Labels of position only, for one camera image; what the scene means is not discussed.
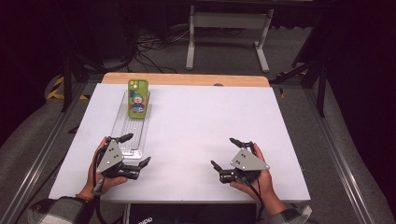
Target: black curtain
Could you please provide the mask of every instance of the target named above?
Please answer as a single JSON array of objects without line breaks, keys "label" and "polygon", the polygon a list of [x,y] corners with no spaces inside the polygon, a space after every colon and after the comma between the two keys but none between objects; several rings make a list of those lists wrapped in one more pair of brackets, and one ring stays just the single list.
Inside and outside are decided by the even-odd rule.
[{"label": "black curtain", "polygon": [[370,1],[350,10],[354,20],[328,64],[328,79],[352,139],[396,217],[393,2]]},{"label": "black curtain", "polygon": [[59,71],[62,59],[53,27],[36,1],[2,1],[0,31],[0,143],[3,145],[46,102],[45,88]]}]

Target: clear plastic container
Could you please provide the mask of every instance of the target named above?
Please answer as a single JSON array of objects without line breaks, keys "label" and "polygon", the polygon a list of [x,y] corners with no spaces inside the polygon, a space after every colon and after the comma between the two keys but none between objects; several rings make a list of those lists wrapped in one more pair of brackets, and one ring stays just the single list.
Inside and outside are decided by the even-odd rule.
[{"label": "clear plastic container", "polygon": [[128,91],[122,96],[119,113],[114,122],[112,137],[121,137],[127,133],[133,133],[134,137],[124,143],[120,143],[120,149],[126,160],[139,160],[143,157],[146,135],[149,128],[149,114],[151,105],[144,119],[131,119],[128,116]]}]

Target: metal frame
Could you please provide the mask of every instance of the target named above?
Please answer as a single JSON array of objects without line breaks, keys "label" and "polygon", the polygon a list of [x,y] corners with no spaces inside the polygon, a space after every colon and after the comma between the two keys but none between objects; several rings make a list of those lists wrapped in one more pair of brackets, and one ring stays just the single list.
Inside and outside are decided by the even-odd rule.
[{"label": "metal frame", "polygon": [[40,152],[38,153],[35,162],[33,163],[32,167],[29,169],[29,171],[26,173],[25,178],[23,179],[23,182],[18,189],[17,193],[15,194],[11,204],[8,206],[7,211],[4,213],[2,219],[0,220],[0,223],[6,224],[6,223],[14,223],[18,214],[20,213],[21,209],[23,206],[26,204],[28,201],[28,197],[30,196],[30,193],[32,192],[35,183],[37,182],[38,178],[41,175],[41,172],[44,169],[44,166],[47,163],[47,160],[50,157],[50,154],[54,150],[59,136],[60,136],[60,131],[64,124],[66,123],[67,119],[69,118],[77,100],[78,97],[82,94],[82,92],[85,89],[86,84],[77,84],[76,89],[74,91],[74,99],[71,101],[70,106],[65,110],[64,113],[61,113],[59,118],[57,119],[55,126],[52,128],[52,131],[47,138],[46,143],[44,146],[41,148]]},{"label": "metal frame", "polygon": [[186,69],[192,70],[194,64],[195,52],[195,27],[221,27],[221,28],[244,28],[244,29],[261,29],[262,35],[259,41],[254,43],[257,56],[260,61],[260,66],[264,73],[269,72],[269,66],[265,59],[262,47],[264,45],[265,37],[268,34],[268,29],[271,24],[274,11],[268,10],[267,14],[237,14],[237,13],[210,13],[210,12],[195,12],[194,6],[191,6],[190,11],[190,44],[187,52]]},{"label": "metal frame", "polygon": [[304,90],[305,97],[312,109],[312,112],[315,115],[315,118],[318,121],[320,129],[326,137],[326,141],[329,148],[329,153],[332,158],[332,162],[334,163],[335,169],[341,178],[341,182],[344,185],[346,190],[346,194],[349,197],[349,200],[355,210],[356,216],[360,223],[375,223],[372,218],[370,211],[366,202],[361,195],[361,191],[356,183],[355,177],[351,173],[349,166],[347,165],[347,161],[344,157],[343,152],[340,147],[335,143],[334,137],[332,136],[332,131],[326,121],[316,109],[316,99],[312,90]]}]

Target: human hand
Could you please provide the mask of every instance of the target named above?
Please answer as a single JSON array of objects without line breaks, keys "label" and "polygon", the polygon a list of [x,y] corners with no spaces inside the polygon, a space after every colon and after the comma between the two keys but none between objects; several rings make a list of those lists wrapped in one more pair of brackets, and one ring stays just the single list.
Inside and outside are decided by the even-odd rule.
[{"label": "human hand", "polygon": [[[256,152],[257,157],[260,160],[265,161],[264,156],[262,155],[262,151],[260,150],[259,146],[257,146],[256,143],[254,144],[253,148]],[[273,183],[272,183],[272,177],[268,170],[263,170],[260,173],[260,176],[257,179],[257,181],[254,181],[251,185],[264,198],[267,195],[269,196],[269,195],[275,194],[274,188],[273,188]],[[230,186],[245,192],[257,203],[260,202],[260,199],[257,197],[257,195],[247,185],[233,181],[230,183]]]},{"label": "human hand", "polygon": [[[254,150],[256,151],[256,155],[259,159],[265,161],[264,156],[262,155],[262,151],[254,144]],[[252,184],[253,188],[259,192],[263,203],[265,204],[265,209],[270,217],[275,216],[276,214],[284,211],[286,209],[285,204],[283,204],[279,198],[276,196],[274,191],[273,182],[271,174],[268,170],[263,170],[260,173],[257,181],[254,181]],[[238,182],[231,182],[230,186],[236,189],[239,189],[246,194],[248,194],[256,203],[260,203],[261,199],[253,192],[253,190],[245,184],[241,184]]]},{"label": "human hand", "polygon": [[[88,177],[87,177],[87,182],[85,184],[85,186],[82,188],[81,192],[79,193],[79,195],[83,196],[84,198],[87,198],[89,201],[92,200],[94,198],[94,195],[92,194],[92,189],[94,187],[93,185],[93,160],[94,160],[94,155],[96,155],[96,152],[102,148],[106,143],[106,137],[102,140],[101,144],[99,145],[99,147],[96,149],[95,153],[93,154],[93,159],[90,165],[90,169],[88,170]],[[103,176],[101,174],[96,174],[96,183],[95,185],[103,178]],[[108,192],[109,189],[111,189],[112,187],[115,187],[117,185],[123,184],[125,182],[128,181],[128,178],[126,178],[125,176],[118,176],[115,178],[106,178],[105,182],[102,186],[102,192],[106,193]]]}]

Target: jacket sleeve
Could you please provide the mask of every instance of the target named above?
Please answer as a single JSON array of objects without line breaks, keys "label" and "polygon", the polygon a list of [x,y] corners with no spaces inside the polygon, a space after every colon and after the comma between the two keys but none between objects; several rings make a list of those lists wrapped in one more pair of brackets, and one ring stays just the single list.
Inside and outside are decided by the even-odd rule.
[{"label": "jacket sleeve", "polygon": [[94,202],[62,197],[58,200],[45,199],[35,203],[28,210],[29,223],[89,223]]},{"label": "jacket sleeve", "polygon": [[309,206],[301,208],[288,208],[285,211],[270,218],[270,224],[302,224],[305,223],[312,213]]}]

